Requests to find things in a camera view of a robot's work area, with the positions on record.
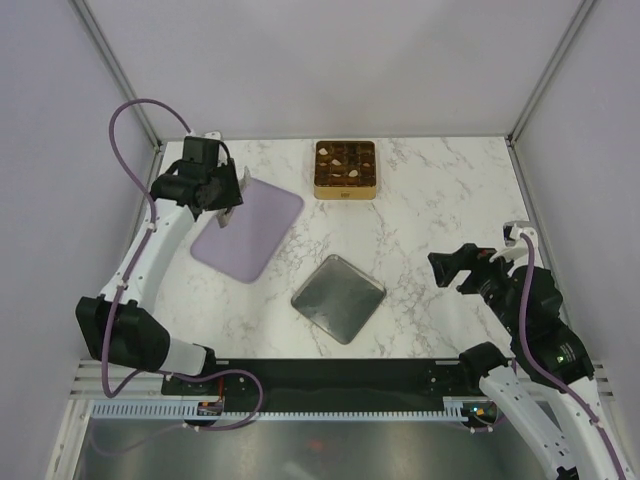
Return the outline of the metal tongs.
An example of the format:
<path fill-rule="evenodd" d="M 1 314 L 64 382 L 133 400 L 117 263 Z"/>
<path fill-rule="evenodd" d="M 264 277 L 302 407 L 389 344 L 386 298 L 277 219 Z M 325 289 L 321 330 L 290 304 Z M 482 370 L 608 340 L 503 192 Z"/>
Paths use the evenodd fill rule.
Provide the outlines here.
<path fill-rule="evenodd" d="M 216 214 L 216 220 L 220 228 L 226 228 L 229 225 L 232 215 L 234 213 L 234 210 L 239 205 L 243 204 L 243 194 L 247 189 L 248 185 L 251 183 L 251 180 L 252 180 L 252 176 L 251 176 L 250 169 L 247 166 L 245 166 L 243 169 L 243 175 L 238 181 L 238 186 L 239 186 L 238 198 L 234 200 L 233 205 L 225 207 L 223 210 L 220 210 Z"/>

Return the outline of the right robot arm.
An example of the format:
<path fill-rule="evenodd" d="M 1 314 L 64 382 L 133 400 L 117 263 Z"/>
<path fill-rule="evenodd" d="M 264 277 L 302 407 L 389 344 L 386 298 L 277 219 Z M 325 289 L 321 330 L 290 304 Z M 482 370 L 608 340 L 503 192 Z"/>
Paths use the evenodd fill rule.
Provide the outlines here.
<path fill-rule="evenodd" d="M 477 294 L 511 336 L 513 360 L 490 342 L 460 354 L 457 382 L 483 393 L 531 449 L 549 479 L 632 479 L 602 409 L 595 368 L 579 337 L 560 319 L 562 296 L 549 270 L 535 264 L 532 239 L 519 245 L 526 265 L 513 268 L 503 254 L 472 243 L 428 256 L 438 287 Z"/>

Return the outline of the dark metal tin lid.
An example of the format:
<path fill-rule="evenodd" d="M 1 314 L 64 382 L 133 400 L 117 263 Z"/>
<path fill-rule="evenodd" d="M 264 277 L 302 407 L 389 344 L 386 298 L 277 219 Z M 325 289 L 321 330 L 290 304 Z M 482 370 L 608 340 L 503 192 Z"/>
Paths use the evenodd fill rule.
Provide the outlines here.
<path fill-rule="evenodd" d="M 296 291 L 291 306 L 336 342 L 348 345 L 385 297 L 380 282 L 332 254 Z"/>

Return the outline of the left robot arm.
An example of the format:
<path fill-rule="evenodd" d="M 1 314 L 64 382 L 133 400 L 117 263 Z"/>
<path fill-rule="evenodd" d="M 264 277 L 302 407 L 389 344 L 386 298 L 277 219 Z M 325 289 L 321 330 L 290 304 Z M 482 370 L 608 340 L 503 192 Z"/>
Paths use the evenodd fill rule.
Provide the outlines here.
<path fill-rule="evenodd" d="M 209 348 L 172 336 L 155 319 L 158 291 L 177 247 L 204 212 L 223 216 L 243 202 L 239 175 L 218 138 L 187 136 L 181 157 L 152 184 L 151 202 L 114 276 L 95 297 L 83 297 L 76 319 L 90 356 L 142 372 L 184 375 L 197 394 L 213 391 L 218 369 Z"/>

